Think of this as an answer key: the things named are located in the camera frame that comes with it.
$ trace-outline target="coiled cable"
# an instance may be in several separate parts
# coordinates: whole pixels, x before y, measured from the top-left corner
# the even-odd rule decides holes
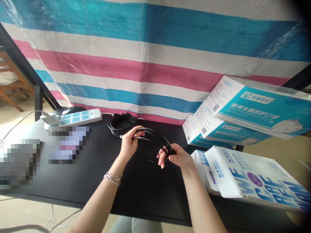
[[[132,124],[128,127],[116,128],[116,125],[123,122],[123,121],[129,121]],[[120,137],[121,135],[126,134],[128,131],[130,131],[136,125],[138,125],[138,119],[129,113],[119,115],[119,116],[113,118],[107,124],[108,128],[111,130],[111,133],[117,137]]]
[[[123,121],[129,121],[132,124],[128,127],[116,128],[116,125],[120,124]],[[130,131],[136,125],[138,125],[138,119],[129,113],[119,115],[119,116],[113,118],[107,124],[108,128],[111,130],[111,133],[117,137],[120,137],[121,135],[126,134],[128,131]],[[141,140],[146,140],[148,142],[151,142],[152,144],[159,146],[165,152],[165,154],[166,154],[165,158],[168,158],[170,155],[175,154],[175,151],[172,149],[170,142],[159,132],[157,132],[153,129],[150,129],[150,128],[140,128],[136,131],[136,133],[140,132],[140,131],[143,131],[145,133],[145,136],[144,137],[135,137],[133,139],[139,139],[138,140],[139,144],[142,145],[142,147],[145,150],[147,150],[148,152],[150,152],[151,154],[154,154],[154,153],[149,151],[148,148],[146,146],[144,146],[144,144],[141,142]]]

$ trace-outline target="woman's left hand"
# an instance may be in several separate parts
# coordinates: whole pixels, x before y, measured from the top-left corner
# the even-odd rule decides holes
[[[137,150],[138,139],[132,140],[133,137],[145,136],[144,131],[135,134],[136,130],[143,128],[143,126],[136,126],[122,136],[122,146],[119,157],[128,162]]]

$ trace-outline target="power strip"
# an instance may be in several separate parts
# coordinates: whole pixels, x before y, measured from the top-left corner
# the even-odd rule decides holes
[[[53,125],[52,127],[85,125],[87,123],[100,121],[102,119],[102,115],[101,115],[99,108],[96,108],[96,109],[87,110],[83,112],[62,115],[62,116],[59,116],[58,118],[61,123],[58,125]],[[49,126],[47,123],[44,124],[44,128],[46,130],[48,130],[49,127],[51,126]]]

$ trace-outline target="white box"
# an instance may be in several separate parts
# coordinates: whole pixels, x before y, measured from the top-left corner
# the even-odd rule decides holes
[[[282,139],[311,130],[311,95],[224,75],[206,102],[216,118]]]
[[[206,191],[209,194],[214,194],[220,196],[219,189],[217,187],[216,181],[211,172],[210,166],[204,155],[204,151],[195,150],[191,157],[193,158],[195,165],[198,169],[199,176],[205,186]]]
[[[305,211],[311,195],[275,160],[221,147],[205,152],[221,196]]]
[[[189,115],[187,120],[182,125],[188,145],[198,146],[203,148],[211,148],[213,146],[221,146],[224,148],[232,148],[235,144],[226,142],[205,140],[200,134],[199,129],[195,126],[192,115]]]
[[[213,117],[206,101],[202,103],[192,118],[205,140],[217,140],[246,146],[272,137],[271,135]]]

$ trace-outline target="plastic sheet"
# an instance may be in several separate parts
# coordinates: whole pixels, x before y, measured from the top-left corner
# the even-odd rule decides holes
[[[282,0],[0,0],[0,22],[63,106],[181,125],[223,74],[283,85],[309,65]]]

